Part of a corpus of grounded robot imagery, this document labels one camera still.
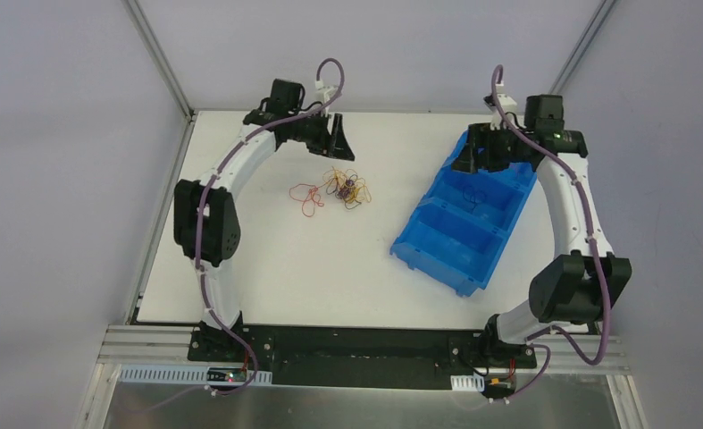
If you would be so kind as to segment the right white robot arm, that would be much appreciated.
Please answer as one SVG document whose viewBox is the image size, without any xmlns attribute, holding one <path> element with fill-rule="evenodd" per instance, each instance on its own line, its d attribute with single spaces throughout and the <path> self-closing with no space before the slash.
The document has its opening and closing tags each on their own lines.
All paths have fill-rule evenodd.
<svg viewBox="0 0 703 429">
<path fill-rule="evenodd" d="M 511 164 L 529 164 L 547 200 L 555 250 L 531 280 L 528 298 L 486 323 L 478 338 L 481 358 L 502 366 L 531 341 L 558 333 L 595 366 L 607 352 L 611 312 L 632 278 L 632 264 L 616 255 L 599 222 L 585 138 L 565 127 L 561 96 L 528 97 L 522 126 L 515 122 L 511 97 L 494 94 L 484 101 L 492 118 L 468 127 L 451 168 L 501 172 Z"/>
</svg>

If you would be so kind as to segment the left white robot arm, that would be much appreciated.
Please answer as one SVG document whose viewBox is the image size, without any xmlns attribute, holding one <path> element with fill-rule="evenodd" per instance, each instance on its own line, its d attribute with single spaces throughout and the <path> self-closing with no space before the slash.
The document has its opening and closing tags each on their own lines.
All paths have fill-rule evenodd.
<svg viewBox="0 0 703 429">
<path fill-rule="evenodd" d="M 215 330 L 210 348 L 223 361 L 238 359 L 245 338 L 233 330 L 240 319 L 232 261 L 241 228 L 236 202 L 260 165 L 288 141 L 305 144 L 309 153 L 355 160 L 343 131 L 343 117 L 331 105 L 343 86 L 315 82 L 317 102 L 305 110 L 304 87 L 276 79 L 271 94 L 248 112 L 233 145 L 221 160 L 196 180 L 179 180 L 173 191 L 173 239 L 197 274 L 204 303 L 203 326 Z"/>
</svg>

